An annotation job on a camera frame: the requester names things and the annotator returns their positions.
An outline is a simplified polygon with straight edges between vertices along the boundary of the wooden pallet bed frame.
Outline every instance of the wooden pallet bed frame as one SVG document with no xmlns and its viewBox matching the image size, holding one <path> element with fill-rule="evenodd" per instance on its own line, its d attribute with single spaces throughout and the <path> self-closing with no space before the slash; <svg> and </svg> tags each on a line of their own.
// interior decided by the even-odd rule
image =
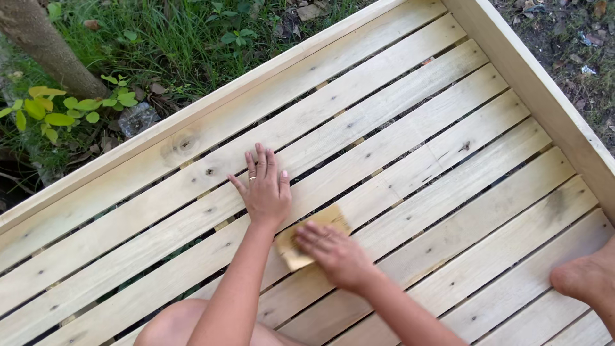
<svg viewBox="0 0 615 346">
<path fill-rule="evenodd" d="M 132 345 L 210 297 L 255 142 L 292 178 L 284 227 L 335 203 L 464 340 L 612 342 L 548 274 L 613 236 L 613 157 L 488 0 L 379 0 L 0 215 L 0 346 Z M 261 288 L 259 321 L 307 345 L 400 342 L 274 249 Z"/>
</svg>

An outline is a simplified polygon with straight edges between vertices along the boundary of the hand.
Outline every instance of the hand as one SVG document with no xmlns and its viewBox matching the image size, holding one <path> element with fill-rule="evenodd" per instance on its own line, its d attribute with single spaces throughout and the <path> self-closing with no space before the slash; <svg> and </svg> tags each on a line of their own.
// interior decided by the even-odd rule
<svg viewBox="0 0 615 346">
<path fill-rule="evenodd" d="M 295 241 L 338 288 L 362 296 L 363 288 L 384 276 L 354 240 L 330 225 L 319 227 L 308 222 L 305 227 L 297 228 Z"/>
<path fill-rule="evenodd" d="M 249 151 L 245 152 L 245 162 L 248 164 L 248 187 L 234 175 L 226 177 L 239 191 L 244 199 L 245 207 L 250 214 L 253 225 L 270 228 L 275 232 L 288 217 L 292 197 L 290 195 L 290 180 L 288 173 L 282 171 L 278 182 L 277 163 L 273 150 L 256 143 L 258 164 Z"/>
</svg>

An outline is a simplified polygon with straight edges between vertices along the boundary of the forearm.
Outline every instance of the forearm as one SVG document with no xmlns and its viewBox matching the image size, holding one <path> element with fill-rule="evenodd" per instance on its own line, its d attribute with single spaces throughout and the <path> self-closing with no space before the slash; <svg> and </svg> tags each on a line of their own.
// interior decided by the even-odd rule
<svg viewBox="0 0 615 346">
<path fill-rule="evenodd" d="M 251 224 L 188 346 L 247 346 L 256 322 L 258 298 L 274 230 Z"/>
<path fill-rule="evenodd" d="M 467 345 L 383 273 L 359 293 L 406 346 Z"/>
</svg>

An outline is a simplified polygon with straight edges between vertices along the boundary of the person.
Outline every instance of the person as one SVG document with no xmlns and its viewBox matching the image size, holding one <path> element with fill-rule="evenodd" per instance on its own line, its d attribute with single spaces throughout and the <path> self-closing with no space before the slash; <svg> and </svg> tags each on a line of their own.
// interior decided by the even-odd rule
<svg viewBox="0 0 615 346">
<path fill-rule="evenodd" d="M 258 164 L 249 151 L 245 153 L 248 186 L 228 176 L 243 198 L 251 222 L 218 289 L 210 300 L 185 299 L 164 309 L 139 333 L 135 346 L 302 346 L 256 321 L 269 248 L 290 213 L 292 197 L 288 173 L 279 174 L 273 151 L 260 143 L 255 148 Z M 351 238 L 332 227 L 308 222 L 297 229 L 295 239 L 322 267 L 331 283 L 367 300 L 404 345 L 467 345 L 378 270 Z M 590 306 L 601 306 L 604 302 L 590 298 L 584 293 L 587 287 L 576 281 L 600 281 L 604 273 L 598 271 L 613 270 L 602 267 L 609 259 L 610 263 L 615 260 L 615 242 L 609 244 L 609 255 L 599 254 L 554 270 L 551 279 L 555 288 Z M 586 270 L 594 262 L 600 263 L 601 269 Z M 613 314 L 609 311 L 615 311 L 615 295 L 613 285 L 608 288 L 607 283 L 612 282 L 600 281 L 595 289 L 600 291 L 595 297 L 609 301 L 605 309 L 597 312 L 603 319 L 610 319 L 611 333 Z"/>
</svg>

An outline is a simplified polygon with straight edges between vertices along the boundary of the leg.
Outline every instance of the leg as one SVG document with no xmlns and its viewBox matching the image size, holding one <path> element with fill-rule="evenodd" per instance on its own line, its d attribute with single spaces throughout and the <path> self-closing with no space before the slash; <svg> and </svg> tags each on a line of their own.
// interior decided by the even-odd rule
<svg viewBox="0 0 615 346">
<path fill-rule="evenodd" d="M 559 293 L 594 309 L 615 338 L 615 237 L 598 252 L 553 269 L 550 279 Z"/>
<path fill-rule="evenodd" d="M 135 346 L 185 346 L 207 300 L 185 299 L 160 312 L 141 331 Z M 256 324 L 250 346 L 303 346 L 261 324 Z"/>
</svg>

